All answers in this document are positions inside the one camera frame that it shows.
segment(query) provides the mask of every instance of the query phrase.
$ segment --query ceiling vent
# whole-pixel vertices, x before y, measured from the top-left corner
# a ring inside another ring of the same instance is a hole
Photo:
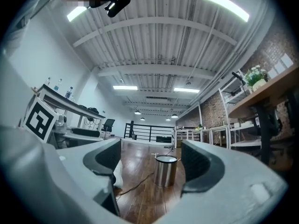
[[[146,103],[158,103],[158,104],[169,104],[170,99],[166,97],[154,97],[154,96],[147,96],[145,98]]]

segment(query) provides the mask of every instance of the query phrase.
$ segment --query flower pot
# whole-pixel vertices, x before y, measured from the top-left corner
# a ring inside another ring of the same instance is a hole
[[[258,88],[262,87],[264,84],[266,84],[266,81],[264,79],[261,79],[252,86],[252,90],[256,91]]]

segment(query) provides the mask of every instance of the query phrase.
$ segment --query ceiling beam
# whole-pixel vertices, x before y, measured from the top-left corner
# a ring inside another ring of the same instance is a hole
[[[165,115],[165,116],[171,116],[173,113],[176,113],[177,115],[180,114],[180,112],[178,111],[173,111],[173,112],[166,112],[166,111],[154,111],[154,110],[151,110],[151,111],[148,111],[148,110],[139,110],[140,113],[141,113],[141,116],[143,114],[158,114],[158,115]]]
[[[148,103],[129,103],[129,102],[124,102],[124,106],[128,107],[147,107],[147,108],[162,108],[162,109],[174,109],[174,110],[186,110],[189,108],[188,105],[163,105],[163,104],[148,104]]]
[[[98,73],[99,77],[114,76],[121,74],[161,74],[161,75],[178,75],[189,76],[193,71],[193,67],[180,65],[161,65],[161,64],[146,64],[146,65],[122,65],[116,67],[103,68]],[[192,74],[193,77],[211,80],[216,73],[204,69],[196,68]]]
[[[180,25],[180,26],[185,26],[185,27],[190,27],[194,29],[198,29],[204,32],[209,33],[211,31],[211,28],[205,24],[201,24],[195,21],[190,21],[190,20],[185,20],[185,19],[180,19],[180,18],[174,18],[174,17],[140,17],[140,18],[134,18],[134,19],[129,19],[129,20],[124,20],[120,22],[116,22],[110,25],[107,25],[104,27],[104,29],[100,28],[97,29],[85,36],[83,36],[81,39],[77,40],[75,43],[73,43],[74,47],[79,46],[80,44],[108,31],[120,29],[120,28],[125,28],[129,26],[134,26],[134,25],[140,25],[140,24],[173,24],[173,25]],[[228,43],[232,45],[236,45],[237,41],[234,40],[233,38],[229,37],[228,35],[217,31],[216,29],[212,30],[212,34],[214,36],[217,36]]]
[[[183,93],[183,92],[161,92],[161,91],[114,91],[114,95],[117,96],[129,96],[129,97],[167,97],[167,98],[179,98],[179,99],[193,99],[196,93]]]

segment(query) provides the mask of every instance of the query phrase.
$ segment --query potted plant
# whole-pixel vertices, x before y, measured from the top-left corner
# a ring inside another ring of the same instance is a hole
[[[265,77],[267,76],[266,70],[260,69],[260,65],[251,68],[245,75],[245,79],[253,91],[266,84]]]

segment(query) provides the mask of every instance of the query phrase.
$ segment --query white ceiling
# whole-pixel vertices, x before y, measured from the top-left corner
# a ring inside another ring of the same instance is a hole
[[[169,116],[172,107],[180,114],[219,86],[264,22],[268,0],[231,1],[249,13],[247,23],[207,0],[131,0],[114,18],[102,6],[72,22],[66,19],[72,7],[57,2],[49,7],[63,36],[103,85],[112,90],[123,79],[138,86],[113,91],[124,105]],[[200,93],[173,92],[174,87]]]

